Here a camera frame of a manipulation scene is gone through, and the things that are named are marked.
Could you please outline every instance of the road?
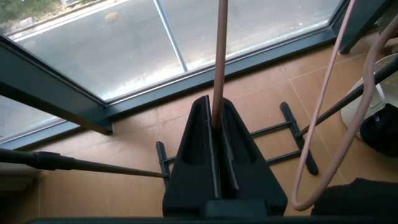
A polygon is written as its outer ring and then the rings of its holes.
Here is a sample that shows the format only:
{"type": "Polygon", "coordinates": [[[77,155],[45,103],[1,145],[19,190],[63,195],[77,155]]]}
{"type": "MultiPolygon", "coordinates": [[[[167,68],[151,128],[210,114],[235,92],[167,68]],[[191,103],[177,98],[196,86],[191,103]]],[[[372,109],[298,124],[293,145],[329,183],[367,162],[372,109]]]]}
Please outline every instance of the road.
{"type": "MultiPolygon", "coordinates": [[[[339,0],[230,0],[227,54],[327,21],[339,0]]],[[[188,69],[215,57],[218,1],[164,0],[188,69]]],[[[130,0],[18,44],[104,100],[183,72],[151,0],[130,0]],[[106,22],[110,14],[118,17],[106,22]]]]}

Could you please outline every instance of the stand base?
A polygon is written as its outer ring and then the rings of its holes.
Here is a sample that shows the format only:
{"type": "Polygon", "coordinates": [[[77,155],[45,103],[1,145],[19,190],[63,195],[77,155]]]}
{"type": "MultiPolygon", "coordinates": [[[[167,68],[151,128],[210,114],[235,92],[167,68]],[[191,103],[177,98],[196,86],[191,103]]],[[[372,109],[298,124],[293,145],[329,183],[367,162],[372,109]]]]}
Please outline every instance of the stand base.
{"type": "MultiPolygon", "coordinates": [[[[293,135],[294,141],[296,142],[298,150],[275,157],[275,158],[272,158],[272,159],[268,159],[267,163],[269,165],[273,165],[276,163],[280,163],[280,162],[284,162],[284,161],[287,161],[290,159],[300,157],[302,149],[304,147],[304,142],[305,142],[303,136],[299,135],[300,129],[297,126],[297,122],[294,119],[294,116],[293,116],[292,111],[290,110],[288,104],[286,102],[283,102],[280,104],[279,108],[280,108],[282,114],[284,115],[286,122],[255,131],[253,133],[250,133],[250,135],[253,138],[256,138],[258,136],[269,134],[274,131],[278,131],[278,130],[281,130],[284,128],[289,128],[290,132],[293,135]]],[[[166,153],[165,153],[164,145],[162,142],[156,143],[156,149],[157,149],[157,154],[159,156],[159,163],[162,168],[162,173],[168,175],[168,177],[169,177],[170,176],[169,164],[174,162],[175,157],[166,158],[166,153]]],[[[307,169],[310,174],[318,175],[318,173],[319,173],[318,166],[315,163],[315,161],[311,155],[311,152],[308,153],[307,161],[305,162],[305,165],[307,166],[307,169]]],[[[168,179],[164,179],[164,182],[165,182],[165,185],[167,186],[168,179]]]]}

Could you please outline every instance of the black bag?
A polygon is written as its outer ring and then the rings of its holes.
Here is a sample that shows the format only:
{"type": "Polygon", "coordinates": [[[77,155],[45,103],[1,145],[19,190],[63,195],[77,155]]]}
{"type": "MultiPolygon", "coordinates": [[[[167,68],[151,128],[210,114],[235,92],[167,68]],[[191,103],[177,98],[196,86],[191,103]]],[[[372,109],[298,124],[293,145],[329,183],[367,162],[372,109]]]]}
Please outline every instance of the black bag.
{"type": "Polygon", "coordinates": [[[387,103],[366,118],[360,128],[363,141],[386,156],[398,157],[398,108],[387,103]]]}

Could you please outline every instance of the pink cable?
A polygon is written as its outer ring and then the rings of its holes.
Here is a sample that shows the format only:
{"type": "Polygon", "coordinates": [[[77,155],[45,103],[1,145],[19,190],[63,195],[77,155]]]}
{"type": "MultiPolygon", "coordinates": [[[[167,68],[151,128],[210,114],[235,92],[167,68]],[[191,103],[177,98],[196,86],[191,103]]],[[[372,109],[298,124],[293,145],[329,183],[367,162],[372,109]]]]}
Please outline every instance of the pink cable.
{"type": "Polygon", "coordinates": [[[310,208],[318,200],[318,197],[322,194],[323,190],[328,186],[328,184],[332,180],[334,174],[336,173],[337,169],[339,168],[340,164],[343,162],[343,159],[344,159],[351,143],[353,142],[356,132],[357,132],[359,126],[361,125],[361,122],[364,118],[365,113],[367,112],[367,110],[369,108],[369,104],[373,97],[373,91],[374,91],[373,67],[374,67],[374,64],[376,63],[377,56],[379,55],[379,52],[382,50],[384,44],[389,40],[390,36],[392,34],[395,34],[395,31],[398,29],[398,16],[396,16],[392,20],[392,22],[386,27],[384,32],[379,36],[376,43],[371,47],[371,49],[368,53],[368,56],[366,57],[365,66],[364,66],[363,97],[361,99],[361,102],[359,103],[357,111],[355,112],[355,115],[351,122],[351,125],[348,128],[347,133],[346,133],[342,143],[340,144],[336,155],[334,156],[331,164],[329,165],[328,169],[326,170],[326,173],[323,176],[318,187],[314,190],[314,192],[311,194],[311,196],[309,196],[309,198],[307,198],[303,202],[298,202],[297,192],[299,191],[301,176],[302,176],[303,168],[305,165],[305,161],[307,160],[307,155],[309,152],[309,147],[310,147],[310,143],[312,140],[313,132],[315,130],[316,121],[317,121],[317,118],[319,115],[320,108],[322,106],[323,97],[325,96],[326,87],[327,87],[327,84],[330,79],[331,69],[333,68],[333,64],[335,62],[337,50],[341,44],[341,39],[342,39],[344,31],[346,29],[348,18],[351,14],[354,3],[355,3],[355,0],[351,0],[351,2],[349,3],[347,13],[344,17],[343,23],[341,25],[341,29],[337,36],[336,44],[333,48],[333,52],[332,52],[331,59],[330,59],[329,65],[328,65],[328,69],[326,71],[326,75],[323,80],[322,90],[321,90],[320,96],[318,98],[317,106],[315,107],[315,111],[312,116],[310,128],[308,130],[308,135],[306,137],[305,144],[303,147],[303,152],[300,157],[300,162],[298,164],[297,174],[296,174],[296,178],[295,178],[295,185],[294,185],[293,194],[292,194],[292,206],[294,209],[296,209],[298,211],[303,211],[303,210],[310,208]]]}

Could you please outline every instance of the curb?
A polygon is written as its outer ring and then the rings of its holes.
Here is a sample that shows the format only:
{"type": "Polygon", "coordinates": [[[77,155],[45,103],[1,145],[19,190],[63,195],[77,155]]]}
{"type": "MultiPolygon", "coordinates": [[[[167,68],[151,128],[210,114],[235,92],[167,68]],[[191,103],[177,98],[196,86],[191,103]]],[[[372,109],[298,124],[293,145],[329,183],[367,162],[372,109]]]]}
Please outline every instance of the curb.
{"type": "MultiPolygon", "coordinates": [[[[19,33],[19,32],[27,31],[27,30],[29,30],[29,29],[31,29],[31,28],[35,28],[36,26],[45,24],[46,22],[54,21],[54,20],[59,19],[59,18],[61,18],[61,17],[63,17],[63,16],[67,16],[67,15],[72,14],[72,13],[74,13],[74,12],[77,12],[77,11],[79,11],[79,10],[81,10],[81,9],[85,9],[85,8],[87,8],[87,7],[90,7],[90,6],[94,6],[95,4],[98,4],[98,3],[101,3],[101,2],[104,2],[104,1],[107,1],[107,0],[97,0],[97,1],[95,1],[95,2],[93,2],[93,3],[91,3],[91,4],[87,4],[87,5],[84,5],[84,6],[82,6],[82,7],[79,7],[78,9],[74,9],[74,10],[71,10],[71,11],[69,11],[69,12],[66,12],[66,13],[63,13],[63,14],[54,16],[54,17],[51,18],[51,19],[39,21],[39,22],[37,22],[37,23],[35,23],[35,24],[32,24],[32,25],[29,25],[29,26],[27,26],[27,27],[24,27],[24,28],[21,28],[21,29],[18,29],[18,30],[14,30],[14,31],[8,32],[8,33],[6,33],[6,34],[4,34],[4,35],[5,35],[5,36],[10,36],[10,35],[17,34],[17,33],[19,33]]],[[[69,5],[67,5],[66,7],[70,7],[70,6],[73,6],[73,5],[75,5],[75,4],[78,4],[78,2],[69,4],[69,5]]]]}

